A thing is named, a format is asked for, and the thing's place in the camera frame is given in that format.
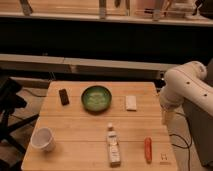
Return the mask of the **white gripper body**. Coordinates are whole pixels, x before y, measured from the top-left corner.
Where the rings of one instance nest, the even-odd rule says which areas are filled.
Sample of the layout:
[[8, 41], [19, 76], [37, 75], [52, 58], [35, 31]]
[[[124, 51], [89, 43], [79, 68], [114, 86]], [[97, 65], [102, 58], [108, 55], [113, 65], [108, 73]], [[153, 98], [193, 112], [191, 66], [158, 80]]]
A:
[[163, 109], [174, 110], [182, 104], [182, 97], [175, 93], [161, 91], [159, 102]]

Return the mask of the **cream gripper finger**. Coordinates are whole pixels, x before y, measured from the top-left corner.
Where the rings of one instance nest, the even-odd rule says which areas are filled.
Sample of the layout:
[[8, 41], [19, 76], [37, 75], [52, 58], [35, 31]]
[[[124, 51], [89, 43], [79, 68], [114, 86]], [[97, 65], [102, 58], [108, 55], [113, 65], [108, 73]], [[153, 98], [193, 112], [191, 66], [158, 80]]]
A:
[[175, 114], [175, 112], [172, 110], [163, 109], [162, 110], [162, 123], [164, 125], [168, 125], [172, 121], [174, 114]]

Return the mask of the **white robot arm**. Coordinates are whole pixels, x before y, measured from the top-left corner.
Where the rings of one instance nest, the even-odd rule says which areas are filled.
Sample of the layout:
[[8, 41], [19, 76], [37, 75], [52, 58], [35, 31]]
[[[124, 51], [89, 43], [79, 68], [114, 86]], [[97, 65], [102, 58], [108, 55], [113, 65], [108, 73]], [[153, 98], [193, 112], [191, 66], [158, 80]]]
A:
[[206, 76], [207, 69], [199, 61], [191, 61], [166, 71], [165, 86], [159, 92], [164, 125], [172, 120], [174, 110], [181, 106], [185, 99], [213, 116], [213, 87], [204, 82]]

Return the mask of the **robot base cabinet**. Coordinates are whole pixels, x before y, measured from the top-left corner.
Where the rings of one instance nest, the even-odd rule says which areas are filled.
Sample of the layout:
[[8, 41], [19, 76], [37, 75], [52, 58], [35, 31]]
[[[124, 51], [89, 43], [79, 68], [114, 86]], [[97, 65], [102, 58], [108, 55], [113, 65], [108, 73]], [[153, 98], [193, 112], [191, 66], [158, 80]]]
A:
[[183, 110], [201, 165], [213, 170], [213, 60], [208, 66], [199, 61], [186, 65], [193, 71], [193, 84]]

